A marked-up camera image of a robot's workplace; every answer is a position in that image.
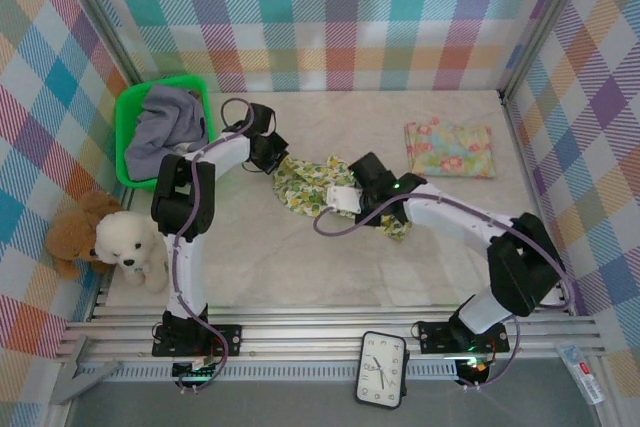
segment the gray towel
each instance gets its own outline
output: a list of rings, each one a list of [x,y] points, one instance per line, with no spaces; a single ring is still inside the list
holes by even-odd
[[[172,152],[184,153],[207,145],[202,104],[188,91],[155,84],[142,102],[142,113],[131,144],[124,153],[133,181],[152,179]]]

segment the white clock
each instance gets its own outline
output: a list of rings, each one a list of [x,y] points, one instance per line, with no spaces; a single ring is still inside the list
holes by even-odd
[[[406,395],[405,371],[409,352],[402,337],[367,332],[362,338],[356,400],[388,409],[400,407]]]

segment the folded floral cloth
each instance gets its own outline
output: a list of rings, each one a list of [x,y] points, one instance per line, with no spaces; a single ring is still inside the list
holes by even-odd
[[[356,184],[349,164],[330,156],[326,164],[314,164],[286,157],[273,174],[273,191],[292,212],[317,217],[327,205],[327,189],[331,185],[352,187]],[[337,212],[355,218],[351,212]],[[402,241],[410,224],[401,224],[394,216],[381,218],[376,230],[394,240]]]
[[[404,128],[409,169],[419,175],[491,178],[491,127],[461,126],[433,117]]]

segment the white stuffed dog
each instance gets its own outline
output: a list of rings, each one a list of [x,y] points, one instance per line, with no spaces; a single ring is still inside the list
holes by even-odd
[[[127,282],[144,282],[150,292],[167,285],[167,249],[151,217],[136,212],[107,215],[96,228],[96,254],[107,264],[118,264]]]

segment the teddy bear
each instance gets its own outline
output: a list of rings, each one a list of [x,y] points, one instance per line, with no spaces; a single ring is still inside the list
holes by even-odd
[[[108,264],[118,264],[125,280],[150,292],[167,285],[168,256],[164,237],[148,215],[116,212],[107,215],[96,228],[96,254]]]
[[[54,260],[61,277],[77,279],[80,270],[76,260],[86,260],[94,272],[104,274],[112,266],[101,262],[96,256],[96,227],[109,214],[122,210],[118,199],[99,190],[84,193],[79,208],[58,214],[51,223],[45,238],[45,247]]]

